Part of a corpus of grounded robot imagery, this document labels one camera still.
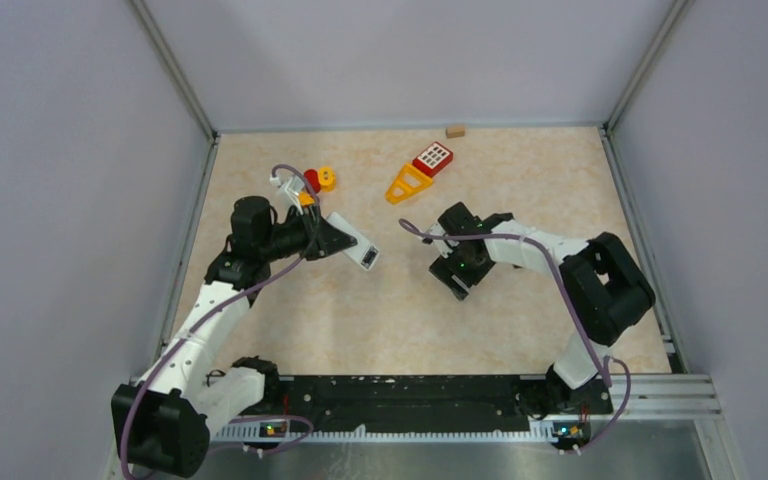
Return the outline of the white remote control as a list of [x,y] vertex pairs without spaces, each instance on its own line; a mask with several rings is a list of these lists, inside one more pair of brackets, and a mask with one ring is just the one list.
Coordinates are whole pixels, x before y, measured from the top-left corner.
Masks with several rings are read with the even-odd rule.
[[380,257],[380,249],[339,213],[330,213],[326,220],[331,226],[354,240],[354,244],[343,250],[343,253],[362,269],[370,271]]

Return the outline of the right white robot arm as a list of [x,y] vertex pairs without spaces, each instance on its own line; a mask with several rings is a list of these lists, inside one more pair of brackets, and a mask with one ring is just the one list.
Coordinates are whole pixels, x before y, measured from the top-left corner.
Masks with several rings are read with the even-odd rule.
[[560,412],[586,400],[586,384],[607,373],[612,347],[656,302],[630,251],[610,232],[574,239],[526,226],[511,213],[480,218],[458,202],[421,238],[439,251],[430,272],[458,300],[502,264],[556,283],[575,328],[547,372],[546,397]]

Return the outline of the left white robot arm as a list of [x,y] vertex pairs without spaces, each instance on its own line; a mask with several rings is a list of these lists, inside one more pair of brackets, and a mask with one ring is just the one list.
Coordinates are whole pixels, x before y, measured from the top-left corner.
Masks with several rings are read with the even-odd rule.
[[213,437],[247,408],[268,413],[280,386],[261,367],[230,368],[214,384],[207,375],[235,326],[258,294],[280,278],[277,260],[303,261],[337,253],[361,254],[369,241],[342,216],[324,216],[317,204],[292,205],[278,221],[262,196],[237,200],[231,232],[209,264],[195,304],[168,347],[133,384],[111,398],[117,454],[125,478],[141,467],[183,478],[204,462]]

